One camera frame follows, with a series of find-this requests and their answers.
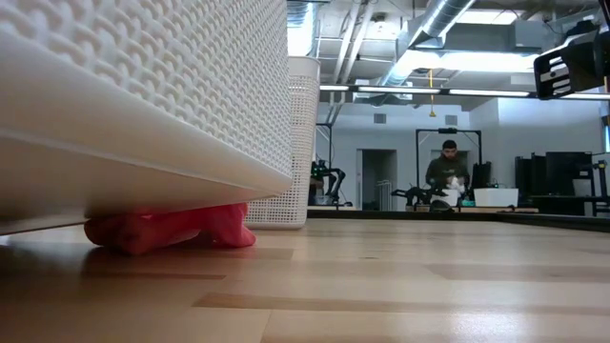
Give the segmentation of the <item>grey ceiling unit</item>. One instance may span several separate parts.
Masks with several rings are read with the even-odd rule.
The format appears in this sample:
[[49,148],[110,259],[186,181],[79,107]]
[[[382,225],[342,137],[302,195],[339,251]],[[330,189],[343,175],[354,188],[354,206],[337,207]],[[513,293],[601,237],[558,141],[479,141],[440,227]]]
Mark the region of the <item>grey ceiling unit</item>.
[[516,20],[511,24],[511,45],[518,50],[545,50],[554,45],[555,36],[542,21]]

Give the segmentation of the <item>black metal stand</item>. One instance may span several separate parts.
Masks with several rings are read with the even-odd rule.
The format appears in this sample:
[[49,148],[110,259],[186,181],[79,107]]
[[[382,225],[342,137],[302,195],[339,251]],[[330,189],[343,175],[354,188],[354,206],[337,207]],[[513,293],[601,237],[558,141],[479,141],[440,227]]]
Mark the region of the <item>black metal stand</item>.
[[[427,135],[425,138],[423,139],[419,139],[419,136],[422,132],[428,132],[428,133],[437,133],[437,134],[458,134],[458,133],[462,133],[463,135],[466,136],[466,138],[469,138],[471,140],[471,143],[473,143],[477,148],[478,148],[478,163],[481,165],[483,164],[483,150],[482,150],[482,131],[481,130],[460,130],[460,129],[456,129],[456,128],[439,128],[439,129],[416,129],[416,133],[415,133],[415,150],[416,150],[416,178],[417,178],[417,183],[416,185],[418,187],[421,186],[421,179],[420,179],[420,145],[427,139],[427,137],[429,135]],[[478,141],[475,142],[471,139],[471,137],[468,135],[469,133],[473,133],[477,136]]]

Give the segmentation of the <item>person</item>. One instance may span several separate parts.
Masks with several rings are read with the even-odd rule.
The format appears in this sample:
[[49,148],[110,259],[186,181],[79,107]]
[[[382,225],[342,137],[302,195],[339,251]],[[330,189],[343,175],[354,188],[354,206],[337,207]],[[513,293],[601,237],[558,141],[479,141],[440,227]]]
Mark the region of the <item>person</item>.
[[433,159],[425,173],[425,181],[431,188],[447,188],[448,179],[452,176],[463,178],[466,188],[471,176],[466,163],[458,156],[458,144],[454,140],[443,142],[440,156]]

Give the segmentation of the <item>wooden background table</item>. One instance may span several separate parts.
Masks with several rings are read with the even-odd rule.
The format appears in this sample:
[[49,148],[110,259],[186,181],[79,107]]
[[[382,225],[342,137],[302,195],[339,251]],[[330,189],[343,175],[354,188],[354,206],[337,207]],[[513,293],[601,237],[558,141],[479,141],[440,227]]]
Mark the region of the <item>wooden background table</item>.
[[[406,212],[429,212],[430,206],[406,206]],[[454,212],[465,212],[465,213],[539,213],[537,208],[514,208],[514,207],[452,207],[451,210]]]

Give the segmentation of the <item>white perforated plastic bin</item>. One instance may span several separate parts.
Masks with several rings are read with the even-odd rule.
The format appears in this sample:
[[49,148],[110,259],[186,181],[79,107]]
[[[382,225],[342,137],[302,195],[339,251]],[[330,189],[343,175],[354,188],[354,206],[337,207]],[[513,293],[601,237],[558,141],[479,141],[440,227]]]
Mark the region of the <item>white perforated plastic bin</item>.
[[286,0],[0,0],[0,235],[292,184]]
[[320,65],[312,57],[289,58],[292,118],[292,186],[280,196],[249,204],[246,226],[251,230],[299,230],[307,219]]

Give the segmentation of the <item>coral red garment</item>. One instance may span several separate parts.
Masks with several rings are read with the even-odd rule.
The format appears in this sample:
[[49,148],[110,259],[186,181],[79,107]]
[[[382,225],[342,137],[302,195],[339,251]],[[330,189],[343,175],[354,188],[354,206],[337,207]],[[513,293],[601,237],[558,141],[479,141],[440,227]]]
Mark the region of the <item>coral red garment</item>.
[[140,255],[187,243],[197,248],[244,248],[256,236],[245,225],[246,203],[156,214],[124,214],[90,219],[84,224],[95,245]]

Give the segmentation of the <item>black ceiling light rail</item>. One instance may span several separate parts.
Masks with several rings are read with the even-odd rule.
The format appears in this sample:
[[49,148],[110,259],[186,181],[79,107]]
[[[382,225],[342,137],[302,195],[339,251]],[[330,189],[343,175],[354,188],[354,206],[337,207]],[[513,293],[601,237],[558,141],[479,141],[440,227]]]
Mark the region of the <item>black ceiling light rail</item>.
[[364,92],[381,94],[409,94],[409,95],[440,95],[440,96],[473,96],[498,98],[538,98],[532,91],[493,91],[471,89],[439,89],[415,87],[383,87],[359,85],[322,85],[320,91]]

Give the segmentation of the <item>silver ventilation duct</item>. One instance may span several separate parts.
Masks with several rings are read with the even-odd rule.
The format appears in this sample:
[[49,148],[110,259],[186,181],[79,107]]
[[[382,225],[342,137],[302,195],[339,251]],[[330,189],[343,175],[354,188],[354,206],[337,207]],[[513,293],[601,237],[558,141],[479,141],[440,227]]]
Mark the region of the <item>silver ventilation duct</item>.
[[433,50],[442,49],[448,31],[476,1],[430,0],[424,13],[403,26],[396,39],[396,61],[377,84],[401,86],[413,71],[433,69],[439,61],[438,55],[417,47],[431,43]]

